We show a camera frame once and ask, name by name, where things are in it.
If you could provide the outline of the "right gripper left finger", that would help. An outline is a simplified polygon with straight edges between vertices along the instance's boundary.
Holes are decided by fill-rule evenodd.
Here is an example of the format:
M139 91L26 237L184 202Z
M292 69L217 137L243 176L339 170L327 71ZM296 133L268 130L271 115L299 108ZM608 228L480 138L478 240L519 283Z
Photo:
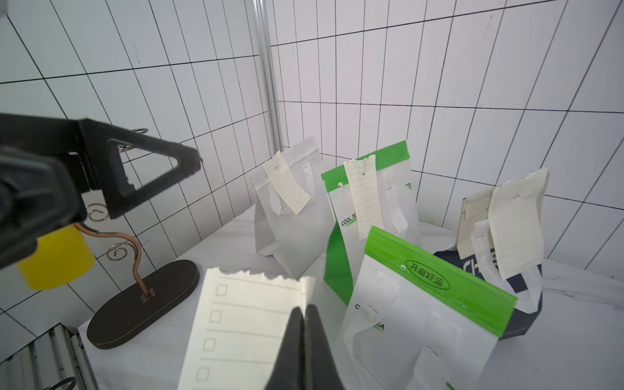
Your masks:
M292 310L266 390L305 388L305 320L299 307Z

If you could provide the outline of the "navy blue beige bag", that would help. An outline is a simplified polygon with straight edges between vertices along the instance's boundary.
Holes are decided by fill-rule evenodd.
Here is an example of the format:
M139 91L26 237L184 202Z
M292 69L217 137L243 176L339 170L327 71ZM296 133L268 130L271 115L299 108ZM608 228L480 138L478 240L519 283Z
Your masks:
M526 334L542 310L540 196L495 188L463 200L456 250L438 258L516 297L502 340Z

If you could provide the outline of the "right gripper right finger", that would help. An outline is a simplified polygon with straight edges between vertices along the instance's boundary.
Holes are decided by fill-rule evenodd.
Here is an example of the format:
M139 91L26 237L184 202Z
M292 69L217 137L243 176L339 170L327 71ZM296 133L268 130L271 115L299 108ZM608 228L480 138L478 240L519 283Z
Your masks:
M343 390L319 310L308 305L304 318L304 388Z

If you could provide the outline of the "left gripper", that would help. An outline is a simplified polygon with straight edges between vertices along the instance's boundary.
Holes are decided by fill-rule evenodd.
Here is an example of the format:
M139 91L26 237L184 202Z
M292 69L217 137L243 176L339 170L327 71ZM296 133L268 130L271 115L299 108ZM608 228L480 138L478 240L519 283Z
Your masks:
M85 148L114 219L147 204L159 219L187 206L180 182L201 171L197 150L94 120L1 116L1 266L37 239L86 219Z

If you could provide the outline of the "green white bag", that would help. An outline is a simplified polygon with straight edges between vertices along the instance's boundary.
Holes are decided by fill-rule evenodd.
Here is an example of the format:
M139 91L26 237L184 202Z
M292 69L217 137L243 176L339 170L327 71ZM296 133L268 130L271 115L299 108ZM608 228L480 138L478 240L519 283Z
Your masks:
M344 162L321 177L336 218L323 279L348 304L373 227L420 245L418 181L405 141Z
M516 302L374 227L333 347L341 381L347 389L474 389Z

